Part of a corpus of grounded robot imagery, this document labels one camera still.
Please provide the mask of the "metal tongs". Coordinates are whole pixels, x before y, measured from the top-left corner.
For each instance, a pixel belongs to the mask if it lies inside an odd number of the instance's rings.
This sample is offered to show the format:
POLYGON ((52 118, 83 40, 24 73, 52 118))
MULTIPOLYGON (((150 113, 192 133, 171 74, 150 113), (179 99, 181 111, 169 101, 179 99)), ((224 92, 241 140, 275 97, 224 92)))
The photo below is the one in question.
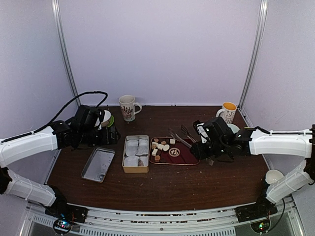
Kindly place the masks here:
POLYGON ((202 141, 195 139, 184 125, 181 125, 181 134, 176 133, 172 128, 168 128, 168 133, 172 139, 175 139, 175 144, 172 148, 177 148, 180 154, 177 156, 169 154, 174 165, 197 165, 203 159, 209 157, 209 151, 205 150, 202 141))

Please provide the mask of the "bear print tin lid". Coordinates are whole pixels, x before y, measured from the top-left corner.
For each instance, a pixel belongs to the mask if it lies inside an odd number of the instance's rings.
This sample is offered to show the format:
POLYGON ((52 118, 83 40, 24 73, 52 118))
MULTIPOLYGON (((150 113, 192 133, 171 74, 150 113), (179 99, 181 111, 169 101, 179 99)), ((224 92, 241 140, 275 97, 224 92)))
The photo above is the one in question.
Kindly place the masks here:
POLYGON ((114 157, 113 149, 95 147, 81 172, 81 178, 102 183, 114 157))

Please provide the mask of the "white oval chocolate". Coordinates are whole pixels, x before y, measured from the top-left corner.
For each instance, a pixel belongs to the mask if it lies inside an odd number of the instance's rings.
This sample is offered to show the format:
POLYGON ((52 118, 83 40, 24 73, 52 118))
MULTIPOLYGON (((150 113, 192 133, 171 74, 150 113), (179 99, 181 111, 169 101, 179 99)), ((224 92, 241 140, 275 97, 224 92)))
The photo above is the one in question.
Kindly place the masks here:
POLYGON ((163 147, 163 151, 168 151, 168 150, 169 150, 169 148, 170 148, 170 145, 164 145, 164 147, 163 147))

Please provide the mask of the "beige tin box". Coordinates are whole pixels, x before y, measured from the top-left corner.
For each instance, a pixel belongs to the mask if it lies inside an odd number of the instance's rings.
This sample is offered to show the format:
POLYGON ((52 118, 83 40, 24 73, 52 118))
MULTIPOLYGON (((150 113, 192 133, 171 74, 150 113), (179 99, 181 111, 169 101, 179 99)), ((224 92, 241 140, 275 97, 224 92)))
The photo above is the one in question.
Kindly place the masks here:
POLYGON ((149 172, 150 143, 148 135, 127 135, 125 138, 122 168, 127 174, 149 172))

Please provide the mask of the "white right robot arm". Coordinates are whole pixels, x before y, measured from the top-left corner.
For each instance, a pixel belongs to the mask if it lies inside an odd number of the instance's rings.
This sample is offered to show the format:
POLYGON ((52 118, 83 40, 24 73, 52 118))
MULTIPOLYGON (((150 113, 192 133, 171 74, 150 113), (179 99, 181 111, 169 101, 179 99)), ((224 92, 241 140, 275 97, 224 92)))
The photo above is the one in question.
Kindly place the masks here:
POLYGON ((199 160, 218 159, 227 155, 261 154, 292 155, 303 157, 303 161, 284 177, 270 183, 263 198, 252 206, 257 217, 264 216, 275 204, 302 188, 315 182, 315 129, 301 131, 268 131, 259 126, 243 128, 233 132, 221 117, 207 122, 199 120, 193 127, 201 141, 192 144, 190 151, 199 160))

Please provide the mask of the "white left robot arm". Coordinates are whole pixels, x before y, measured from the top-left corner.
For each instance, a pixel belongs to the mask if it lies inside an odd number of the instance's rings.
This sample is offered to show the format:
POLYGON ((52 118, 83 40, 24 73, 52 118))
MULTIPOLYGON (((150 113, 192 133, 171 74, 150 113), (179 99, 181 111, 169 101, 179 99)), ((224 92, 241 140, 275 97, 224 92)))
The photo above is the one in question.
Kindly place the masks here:
POLYGON ((71 208, 58 188, 39 184, 8 168, 16 161, 66 147, 77 149, 81 144, 90 147, 114 145, 121 135, 114 125, 104 125, 111 118, 107 110, 81 105, 66 121, 50 121, 46 126, 29 133, 0 141, 0 192, 51 207, 59 218, 67 218, 71 208))

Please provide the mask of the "white bowl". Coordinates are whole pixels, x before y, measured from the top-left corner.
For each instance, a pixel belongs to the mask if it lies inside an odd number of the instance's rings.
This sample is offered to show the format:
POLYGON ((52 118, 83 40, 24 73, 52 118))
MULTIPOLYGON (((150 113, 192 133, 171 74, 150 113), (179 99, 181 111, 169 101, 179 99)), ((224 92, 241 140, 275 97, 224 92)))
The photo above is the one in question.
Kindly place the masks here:
POLYGON ((104 118, 103 118, 103 121, 101 123, 102 127, 108 126, 110 123, 110 119, 111 119, 111 113, 108 110, 104 110, 104 112, 105 112, 104 118))

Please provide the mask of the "green saucer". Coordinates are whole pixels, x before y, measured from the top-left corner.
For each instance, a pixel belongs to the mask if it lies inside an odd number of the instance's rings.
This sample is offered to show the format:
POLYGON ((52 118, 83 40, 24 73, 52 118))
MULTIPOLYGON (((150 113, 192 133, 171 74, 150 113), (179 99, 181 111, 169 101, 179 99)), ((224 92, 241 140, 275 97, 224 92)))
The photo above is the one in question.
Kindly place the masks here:
POLYGON ((111 115, 111 118, 109 119, 109 124, 107 125, 108 127, 111 127, 115 122, 114 116, 111 115))

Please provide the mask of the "white mug yellow inside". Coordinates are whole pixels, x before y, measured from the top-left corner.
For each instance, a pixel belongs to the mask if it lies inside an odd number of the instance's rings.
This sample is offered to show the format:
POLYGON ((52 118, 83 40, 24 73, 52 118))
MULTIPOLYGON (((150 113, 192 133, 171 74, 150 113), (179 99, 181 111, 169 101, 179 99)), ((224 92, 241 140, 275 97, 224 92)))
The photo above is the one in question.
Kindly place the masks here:
POLYGON ((221 109, 216 113, 216 117, 221 117, 226 123, 232 123, 237 111, 237 106, 231 102, 224 102, 221 109))

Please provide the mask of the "red lacquer tray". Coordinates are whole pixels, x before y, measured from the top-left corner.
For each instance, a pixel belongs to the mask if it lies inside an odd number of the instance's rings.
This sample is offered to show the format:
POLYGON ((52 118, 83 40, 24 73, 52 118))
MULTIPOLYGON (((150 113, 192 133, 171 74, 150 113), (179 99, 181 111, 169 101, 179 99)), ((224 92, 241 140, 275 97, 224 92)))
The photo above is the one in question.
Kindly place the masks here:
POLYGON ((172 161, 171 161, 171 158, 170 158, 169 154, 177 156, 177 155, 180 154, 180 151, 177 148, 171 146, 172 144, 170 143, 170 139, 172 139, 172 138, 171 137, 153 137, 153 138, 151 138, 151 140, 150 140, 149 161, 152 164, 156 164, 156 165, 174 165, 172 163, 172 161), (155 138, 159 139, 158 143, 156 143, 154 141, 155 138), (169 148, 168 151, 163 151, 164 145, 170 145, 170 148, 169 148), (155 148, 157 148, 158 150, 162 151, 161 155, 152 156, 152 151, 155 148), (155 157, 160 157, 160 159, 165 158, 166 159, 166 163, 162 163, 160 161, 159 162, 155 162, 154 161, 155 157))

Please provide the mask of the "floral mug beige inside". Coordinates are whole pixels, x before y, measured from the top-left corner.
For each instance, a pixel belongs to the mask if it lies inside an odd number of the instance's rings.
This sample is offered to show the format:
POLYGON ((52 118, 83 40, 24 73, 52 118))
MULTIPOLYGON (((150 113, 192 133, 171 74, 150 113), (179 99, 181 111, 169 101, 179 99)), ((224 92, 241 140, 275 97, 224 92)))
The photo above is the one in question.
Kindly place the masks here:
POLYGON ((135 96, 123 95, 119 98, 119 104, 124 121, 131 122, 142 111, 142 105, 135 101, 135 96))

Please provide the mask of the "right aluminium frame post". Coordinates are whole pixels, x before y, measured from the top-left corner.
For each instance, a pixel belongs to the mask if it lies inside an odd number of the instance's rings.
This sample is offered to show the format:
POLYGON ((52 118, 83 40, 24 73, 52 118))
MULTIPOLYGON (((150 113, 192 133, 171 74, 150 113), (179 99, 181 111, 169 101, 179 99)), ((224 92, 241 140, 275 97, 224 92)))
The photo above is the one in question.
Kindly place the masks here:
POLYGON ((256 63, 258 60, 259 50, 260 50, 264 32, 265 32, 267 14, 268 14, 268 0, 261 0, 258 21, 257 21, 257 26, 256 26, 254 45, 252 49, 252 55, 251 55, 251 59, 249 63, 249 68, 248 68, 246 79, 245 79, 245 84, 244 84, 241 98, 239 101, 239 106, 238 106, 239 110, 243 110, 244 108, 246 98, 250 89, 250 85, 253 79, 256 63))

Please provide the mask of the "aluminium frame post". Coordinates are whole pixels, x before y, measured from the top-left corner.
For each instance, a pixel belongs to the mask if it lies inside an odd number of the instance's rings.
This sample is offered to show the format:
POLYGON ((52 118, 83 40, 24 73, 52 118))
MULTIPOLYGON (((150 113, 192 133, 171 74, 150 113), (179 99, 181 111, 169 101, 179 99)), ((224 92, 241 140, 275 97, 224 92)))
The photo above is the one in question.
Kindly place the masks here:
POLYGON ((254 45, 252 49, 252 55, 251 55, 251 59, 249 63, 249 68, 248 68, 246 79, 245 79, 245 84, 244 84, 241 98, 239 101, 239 106, 238 106, 239 110, 243 110, 244 108, 246 98, 250 89, 250 85, 253 79, 256 63, 258 60, 259 50, 260 50, 264 32, 265 32, 267 14, 268 14, 268 0, 261 0, 258 21, 257 21, 257 26, 256 26, 254 45))
POLYGON ((56 28, 57 28, 57 33, 59 37, 59 43, 61 47, 61 52, 62 52, 62 59, 66 71, 66 76, 69 82, 70 90, 73 95, 73 97, 76 97, 78 95, 78 90, 74 81, 71 65, 70 65, 70 60, 66 48, 66 41, 64 37, 64 32, 63 32, 63 25, 62 25, 62 18, 61 18, 61 12, 60 12, 60 3, 58 0, 52 0, 52 10, 53 10, 53 15, 56 23, 56 28))

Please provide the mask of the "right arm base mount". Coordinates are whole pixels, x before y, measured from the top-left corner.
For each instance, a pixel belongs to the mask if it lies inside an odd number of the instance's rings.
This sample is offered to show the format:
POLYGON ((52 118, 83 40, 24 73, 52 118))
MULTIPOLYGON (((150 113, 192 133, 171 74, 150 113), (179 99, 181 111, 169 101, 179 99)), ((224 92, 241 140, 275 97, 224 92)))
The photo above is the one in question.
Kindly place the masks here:
POLYGON ((256 204, 235 208, 238 222, 252 221, 278 212, 276 206, 259 206, 256 204))

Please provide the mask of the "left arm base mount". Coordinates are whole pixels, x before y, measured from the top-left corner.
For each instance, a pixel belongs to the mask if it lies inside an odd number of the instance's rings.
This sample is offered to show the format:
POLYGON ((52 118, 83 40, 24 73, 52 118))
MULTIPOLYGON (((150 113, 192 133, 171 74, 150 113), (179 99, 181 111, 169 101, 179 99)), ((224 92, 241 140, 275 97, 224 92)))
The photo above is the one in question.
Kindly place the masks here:
POLYGON ((44 208, 45 214, 69 223, 85 223, 88 214, 87 208, 74 205, 67 205, 65 209, 56 209, 51 206, 45 206, 44 208))

